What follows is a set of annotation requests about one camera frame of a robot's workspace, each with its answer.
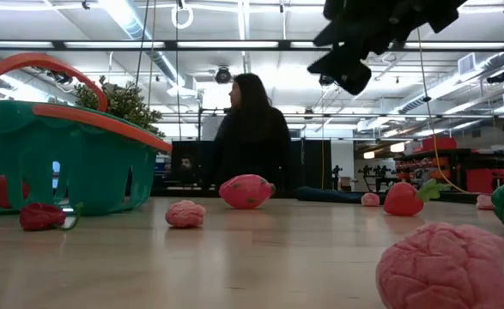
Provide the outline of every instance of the pink plush toy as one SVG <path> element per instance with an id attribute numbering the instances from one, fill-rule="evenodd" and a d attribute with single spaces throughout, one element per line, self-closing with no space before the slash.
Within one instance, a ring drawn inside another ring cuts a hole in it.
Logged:
<path id="1" fill-rule="evenodd" d="M 166 212 L 166 222 L 174 227 L 200 227 L 206 209 L 191 201 L 173 203 Z"/>
<path id="2" fill-rule="evenodd" d="M 273 184 L 258 175 L 240 175 L 224 183 L 219 195 L 236 209 L 255 209 L 275 191 Z"/>
<path id="3" fill-rule="evenodd" d="M 375 193 L 366 193 L 361 198 L 362 206 L 378 207 L 380 206 L 380 197 Z"/>
<path id="4" fill-rule="evenodd" d="M 504 309 L 503 264 L 502 238 L 432 222 L 383 253 L 376 281 L 389 309 Z"/>
<path id="5" fill-rule="evenodd" d="M 477 208 L 480 210 L 494 210 L 492 197 L 481 194 L 477 197 Z"/>

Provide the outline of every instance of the woman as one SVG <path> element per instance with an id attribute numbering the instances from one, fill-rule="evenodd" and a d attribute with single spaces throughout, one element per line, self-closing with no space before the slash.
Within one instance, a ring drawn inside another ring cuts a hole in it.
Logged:
<path id="1" fill-rule="evenodd" d="M 231 112 L 217 131 L 205 186 L 213 181 L 219 186 L 243 174 L 256 174 L 281 186 L 288 170 L 290 143 L 284 116 L 270 106 L 263 83 L 255 74 L 236 76 L 229 96 Z"/>

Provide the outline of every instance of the orange basket handle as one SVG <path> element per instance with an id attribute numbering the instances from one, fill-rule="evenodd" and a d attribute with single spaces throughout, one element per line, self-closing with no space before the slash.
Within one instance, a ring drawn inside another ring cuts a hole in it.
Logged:
<path id="1" fill-rule="evenodd" d="M 4 60 L 0 61 L 0 76 L 11 70 L 17 70 L 28 66 L 37 66 L 40 68 L 55 70 L 57 72 L 64 72 L 68 76 L 75 77 L 78 81 L 86 84 L 86 86 L 93 90 L 95 95 L 97 95 L 97 99 L 99 100 L 97 110 L 100 112 L 106 112 L 106 106 L 108 103 L 106 100 L 106 95 L 103 93 L 103 91 L 99 87 L 97 87 L 97 85 L 95 85 L 89 78 L 82 74 L 82 72 L 74 69 L 68 64 L 63 63 L 52 56 L 37 52 L 26 52 L 7 57 Z"/>

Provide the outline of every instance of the ceiling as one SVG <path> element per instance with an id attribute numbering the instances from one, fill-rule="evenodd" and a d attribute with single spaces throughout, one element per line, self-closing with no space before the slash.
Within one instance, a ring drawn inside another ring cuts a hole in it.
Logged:
<path id="1" fill-rule="evenodd" d="M 20 0 L 0 1 L 0 39 L 62 39 L 62 40 L 120 40 L 128 39 L 122 28 L 99 6 L 88 1 L 90 10 L 77 8 L 80 0 Z M 144 20 L 147 1 L 134 1 L 138 14 Z M 193 7 L 194 19 L 185 29 L 177 29 L 171 18 L 174 1 L 157 1 L 160 6 L 149 9 L 147 29 L 155 33 L 154 40 L 229 40 L 241 39 L 239 29 L 238 0 L 187 0 Z M 293 39 L 312 40 L 327 24 L 322 16 L 324 0 L 284 0 L 286 14 L 279 11 L 279 0 L 249 0 L 249 33 L 245 39 Z M 461 16 L 440 33 L 432 33 L 428 26 L 421 27 L 423 40 L 497 40 L 504 41 L 504 0 L 470 0 L 461 9 Z M 187 18 L 179 14 L 180 23 Z M 417 39 L 414 32 L 410 39 Z M 0 51 L 0 58 L 16 54 L 16 51 Z M 111 82 L 125 83 L 137 74 L 139 52 L 116 51 L 112 55 L 103 51 L 51 51 L 50 55 L 73 65 L 92 79 L 107 75 Z M 427 83 L 457 69 L 458 60 L 466 53 L 427 52 L 422 60 L 417 52 L 392 52 L 381 56 L 372 54 L 367 64 L 373 78 L 365 91 L 353 97 L 335 87 L 322 88 L 318 76 L 310 75 L 307 66 L 324 55 L 324 51 L 249 51 L 251 71 L 258 74 L 267 88 L 273 105 L 283 112 L 303 112 L 306 107 L 316 107 L 315 112 L 390 112 L 403 98 L 421 91 L 423 85 L 422 61 Z M 228 66 L 233 74 L 244 72 L 240 51 L 166 51 L 167 59 L 178 72 L 195 76 L 197 88 L 204 89 L 203 105 L 227 107 L 229 85 L 213 82 L 212 72 L 220 66 Z M 162 112 L 174 112 L 178 102 L 182 112 L 198 109 L 196 99 L 179 98 L 168 94 L 170 85 L 159 69 L 152 65 L 153 78 L 149 82 L 151 62 L 143 55 L 139 83 L 144 92 L 151 92 L 150 104 Z M 481 93 L 480 82 L 467 82 L 465 87 L 438 98 L 434 112 L 444 112 L 485 94 L 504 88 L 504 84 L 485 85 Z M 418 108 L 412 113 L 425 113 Z M 165 118 L 166 122 L 176 118 Z M 335 118 L 330 124 L 356 124 L 359 118 Z M 386 130 L 407 123 L 393 121 L 384 124 Z"/>

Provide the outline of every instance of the plastic basket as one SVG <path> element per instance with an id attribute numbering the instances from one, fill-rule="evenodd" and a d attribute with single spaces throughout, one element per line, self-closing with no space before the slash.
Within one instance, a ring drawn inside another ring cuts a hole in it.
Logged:
<path id="1" fill-rule="evenodd" d="M 26 66 L 66 72 L 93 89 L 98 109 L 106 96 L 87 77 L 50 56 L 25 53 L 0 62 L 0 75 Z M 158 150 L 171 145 L 123 119 L 87 108 L 21 101 L 0 101 L 0 175 L 7 180 L 9 209 L 29 203 L 83 204 L 83 215 L 131 210 L 150 195 Z M 52 189 L 52 163 L 59 162 L 58 187 Z M 128 172 L 131 196 L 124 201 Z M 30 192 L 23 199 L 22 184 Z"/>

